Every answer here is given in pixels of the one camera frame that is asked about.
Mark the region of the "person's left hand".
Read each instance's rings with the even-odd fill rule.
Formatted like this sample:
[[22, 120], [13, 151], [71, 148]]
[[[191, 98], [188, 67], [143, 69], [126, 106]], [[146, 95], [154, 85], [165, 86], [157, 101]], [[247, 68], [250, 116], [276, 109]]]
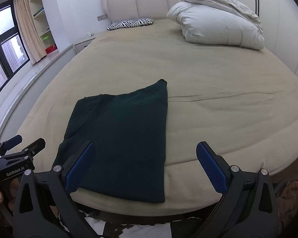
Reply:
[[[11, 194], [12, 200], [16, 198], [18, 189], [19, 189], [19, 180], [15, 178], [10, 184], [10, 194]], [[4, 201], [4, 197], [2, 192], [0, 191], [0, 204], [3, 203], [3, 201]]]

